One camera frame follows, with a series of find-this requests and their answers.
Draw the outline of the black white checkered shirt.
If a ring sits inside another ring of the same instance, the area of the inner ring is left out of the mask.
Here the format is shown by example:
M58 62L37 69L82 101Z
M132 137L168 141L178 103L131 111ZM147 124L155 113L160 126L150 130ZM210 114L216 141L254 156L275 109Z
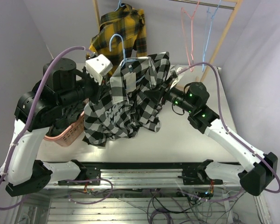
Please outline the black white checkered shirt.
M168 52L122 63L110 77L99 101L89 102L84 108L83 141L104 147L109 140L135 137L141 127L158 132L162 106L150 100L145 92L165 82L169 69Z

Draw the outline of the blue hanger of checkered shirt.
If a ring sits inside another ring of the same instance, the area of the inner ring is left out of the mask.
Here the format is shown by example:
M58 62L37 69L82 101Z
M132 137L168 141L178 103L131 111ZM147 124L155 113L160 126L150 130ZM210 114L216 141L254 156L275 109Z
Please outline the blue hanger of checkered shirt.
M124 39L120 34L113 34L112 37L109 40L109 51L112 52L112 41L114 39L114 37L119 37L121 40L121 44L122 44L122 54L123 54L123 60L120 62L119 64L119 70L122 69L122 67L128 62L128 63L132 63L132 62L136 62L136 61L144 61L144 60L148 60L149 57L148 56L142 56L142 57L127 57L126 56L126 50L125 50L125 46L124 46Z

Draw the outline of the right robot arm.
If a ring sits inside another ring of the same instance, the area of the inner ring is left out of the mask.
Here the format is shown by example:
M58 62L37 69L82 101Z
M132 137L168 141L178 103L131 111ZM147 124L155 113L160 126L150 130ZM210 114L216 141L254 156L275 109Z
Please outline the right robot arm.
M196 179L200 184L211 180L232 182L259 196L276 178L277 156L263 153L224 126L222 118L206 105L210 95L203 83L189 83L183 91L164 83L144 94L154 103L170 102L188 112L188 121L194 129L213 139L239 162L232 165L205 160L197 167Z

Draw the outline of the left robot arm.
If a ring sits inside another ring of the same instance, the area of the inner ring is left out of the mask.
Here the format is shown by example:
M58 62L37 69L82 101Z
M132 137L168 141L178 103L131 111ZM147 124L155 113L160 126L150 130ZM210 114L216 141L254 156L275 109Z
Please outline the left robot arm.
M64 109L86 99L97 102L112 63L99 55L83 70L68 58L57 57L43 67L43 78L22 95L15 109L14 134L0 166L0 182L12 196L32 194L51 182L81 185L87 168L77 160L49 163L38 160L40 144L49 129L64 117Z

